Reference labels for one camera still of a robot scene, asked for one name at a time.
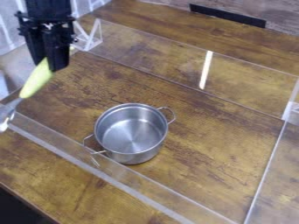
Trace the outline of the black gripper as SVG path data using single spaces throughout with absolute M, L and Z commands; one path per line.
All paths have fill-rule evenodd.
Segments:
M 71 12 L 17 11 L 13 15 L 17 17 L 17 31 L 25 38 L 33 63 L 39 64 L 47 57 L 53 72 L 65 68 L 69 64 L 71 42 L 75 37 L 75 17 Z

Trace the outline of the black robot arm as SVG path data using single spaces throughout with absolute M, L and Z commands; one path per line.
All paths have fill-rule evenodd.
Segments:
M 75 42 L 71 0 L 24 0 L 27 12 L 17 11 L 19 35 L 24 36 L 32 61 L 48 60 L 56 72 L 69 64 L 71 44 Z

